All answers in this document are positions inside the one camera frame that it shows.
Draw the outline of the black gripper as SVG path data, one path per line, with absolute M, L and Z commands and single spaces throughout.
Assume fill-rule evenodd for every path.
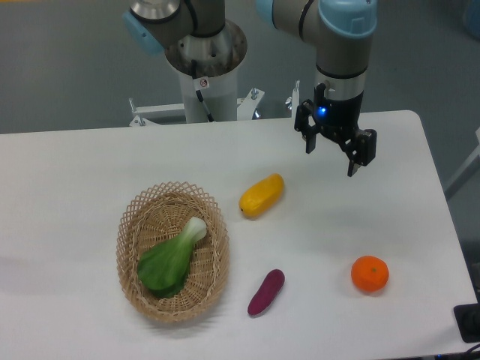
M 376 157 L 377 132 L 358 126 L 363 95 L 362 92 L 348 100 L 332 100 L 326 97 L 326 85 L 320 83 L 314 90 L 313 102 L 301 102 L 295 113 L 294 129 L 305 141 L 305 152 L 310 154 L 316 148 L 317 134 L 337 143 L 349 159 L 349 177 Z

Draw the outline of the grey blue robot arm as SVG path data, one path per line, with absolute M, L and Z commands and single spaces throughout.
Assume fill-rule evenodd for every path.
M 182 81 L 188 122 L 237 119 L 236 72 L 247 52 L 245 33 L 225 13 L 224 1 L 133 1 L 122 19 L 147 53 L 164 54 Z M 340 146 L 348 175 L 376 155 L 377 134 L 358 124 L 375 1 L 258 1 L 258 15 L 316 51 L 313 98 L 292 100 L 294 128 L 308 152 L 321 135 Z

